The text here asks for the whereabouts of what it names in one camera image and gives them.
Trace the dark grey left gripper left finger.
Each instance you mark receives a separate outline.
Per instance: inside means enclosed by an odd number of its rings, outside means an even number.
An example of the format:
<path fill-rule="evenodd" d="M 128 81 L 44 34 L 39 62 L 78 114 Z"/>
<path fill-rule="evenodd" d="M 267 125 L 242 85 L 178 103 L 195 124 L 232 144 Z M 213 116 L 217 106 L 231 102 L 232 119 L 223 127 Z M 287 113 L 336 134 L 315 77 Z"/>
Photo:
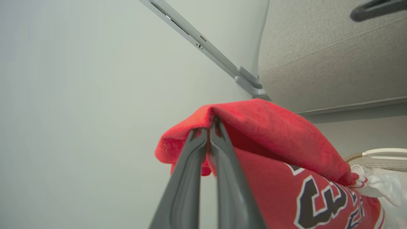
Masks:
<path fill-rule="evenodd" d="M 199 228 L 200 180 L 207 140 L 206 128 L 189 132 L 150 229 Z"/>

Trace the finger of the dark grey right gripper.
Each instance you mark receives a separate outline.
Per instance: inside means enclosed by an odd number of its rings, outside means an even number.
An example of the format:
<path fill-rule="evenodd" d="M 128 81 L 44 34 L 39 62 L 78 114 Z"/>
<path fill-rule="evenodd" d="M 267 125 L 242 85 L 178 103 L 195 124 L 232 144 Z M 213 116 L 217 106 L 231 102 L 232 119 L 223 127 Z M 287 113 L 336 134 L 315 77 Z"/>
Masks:
<path fill-rule="evenodd" d="M 371 0 L 353 9 L 350 18 L 362 22 L 404 10 L 407 10 L 406 0 Z"/>

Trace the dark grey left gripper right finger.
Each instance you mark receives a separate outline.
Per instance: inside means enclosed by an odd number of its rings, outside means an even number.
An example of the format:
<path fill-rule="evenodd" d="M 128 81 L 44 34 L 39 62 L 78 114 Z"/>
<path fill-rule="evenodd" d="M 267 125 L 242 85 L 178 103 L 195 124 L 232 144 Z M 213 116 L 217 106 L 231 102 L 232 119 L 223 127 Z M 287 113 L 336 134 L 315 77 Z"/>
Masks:
<path fill-rule="evenodd" d="M 207 161 L 217 180 L 219 229 L 266 229 L 228 132 L 219 116 L 208 130 Z"/>

